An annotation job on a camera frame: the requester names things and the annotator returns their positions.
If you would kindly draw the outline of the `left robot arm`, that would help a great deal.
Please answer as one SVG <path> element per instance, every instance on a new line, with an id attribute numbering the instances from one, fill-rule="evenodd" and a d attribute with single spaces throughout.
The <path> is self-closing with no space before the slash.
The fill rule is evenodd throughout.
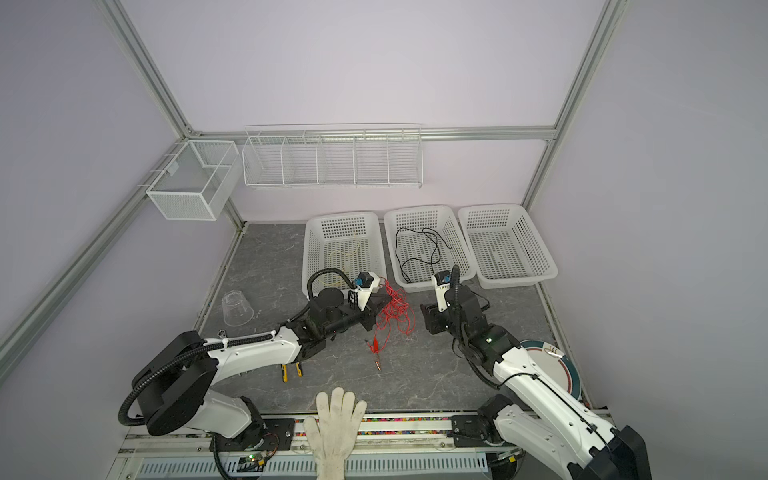
<path id="1" fill-rule="evenodd" d="M 368 271 L 356 278 L 332 272 L 345 286 L 310 292 L 305 306 L 275 330 L 234 338 L 179 334 L 134 377 L 119 423 L 143 426 L 152 436 L 189 428 L 240 449 L 259 447 L 269 430 L 254 402 L 213 387 L 257 369 L 306 361 L 355 325 L 372 330 L 391 300 L 385 280 Z"/>

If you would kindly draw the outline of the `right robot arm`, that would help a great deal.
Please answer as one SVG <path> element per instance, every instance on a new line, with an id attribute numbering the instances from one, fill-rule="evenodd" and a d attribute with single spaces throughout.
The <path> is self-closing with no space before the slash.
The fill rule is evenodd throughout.
<path id="1" fill-rule="evenodd" d="M 514 444 L 562 479 L 649 479 L 647 447 L 562 388 L 505 328 L 488 322 L 477 295 L 453 267 L 433 275 L 436 301 L 422 306 L 431 334 L 448 332 L 473 373 L 498 394 L 481 416 L 496 439 Z"/>

